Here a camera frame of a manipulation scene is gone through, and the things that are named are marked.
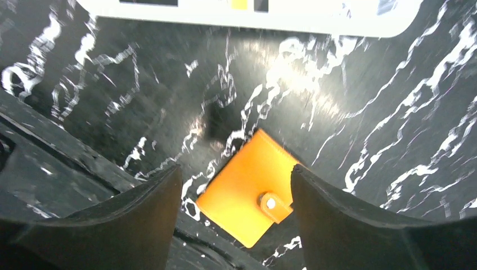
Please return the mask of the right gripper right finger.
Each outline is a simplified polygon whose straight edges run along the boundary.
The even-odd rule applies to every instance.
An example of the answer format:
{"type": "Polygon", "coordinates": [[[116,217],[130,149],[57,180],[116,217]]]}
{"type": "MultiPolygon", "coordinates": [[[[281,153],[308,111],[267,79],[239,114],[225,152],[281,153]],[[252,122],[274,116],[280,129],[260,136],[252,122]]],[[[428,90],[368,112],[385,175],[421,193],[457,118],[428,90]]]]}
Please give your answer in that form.
{"type": "Polygon", "coordinates": [[[431,222],[374,206],[304,166],[291,173],[308,269],[475,269],[476,218],[431,222]]]}

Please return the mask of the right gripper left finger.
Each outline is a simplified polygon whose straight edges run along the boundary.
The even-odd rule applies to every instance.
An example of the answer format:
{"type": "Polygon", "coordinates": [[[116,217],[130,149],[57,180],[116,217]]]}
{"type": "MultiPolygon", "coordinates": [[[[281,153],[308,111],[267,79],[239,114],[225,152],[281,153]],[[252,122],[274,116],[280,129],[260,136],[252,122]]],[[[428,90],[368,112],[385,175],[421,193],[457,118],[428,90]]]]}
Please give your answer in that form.
{"type": "Polygon", "coordinates": [[[1,219],[2,269],[164,269],[179,212],[173,166],[64,218],[1,219]]]}

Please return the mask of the orange leather card holder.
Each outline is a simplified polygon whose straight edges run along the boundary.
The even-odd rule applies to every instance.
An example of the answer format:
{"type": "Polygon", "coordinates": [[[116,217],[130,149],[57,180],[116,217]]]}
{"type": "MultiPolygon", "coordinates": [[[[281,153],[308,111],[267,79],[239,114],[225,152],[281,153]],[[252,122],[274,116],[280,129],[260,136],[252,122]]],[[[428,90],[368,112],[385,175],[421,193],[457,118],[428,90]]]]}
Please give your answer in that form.
{"type": "Polygon", "coordinates": [[[200,211],[246,248],[292,212],[291,172],[299,160],[264,130],[235,154],[199,196],[200,211]]]}

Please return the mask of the white plastic basket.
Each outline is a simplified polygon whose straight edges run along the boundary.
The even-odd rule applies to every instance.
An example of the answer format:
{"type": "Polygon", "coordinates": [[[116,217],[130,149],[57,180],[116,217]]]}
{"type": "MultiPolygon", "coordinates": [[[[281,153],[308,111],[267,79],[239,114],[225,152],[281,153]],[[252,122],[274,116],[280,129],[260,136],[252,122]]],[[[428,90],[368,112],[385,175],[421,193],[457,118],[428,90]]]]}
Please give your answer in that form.
{"type": "Polygon", "coordinates": [[[79,1],[115,19],[227,26],[358,37],[395,37],[421,1],[79,1]]]}

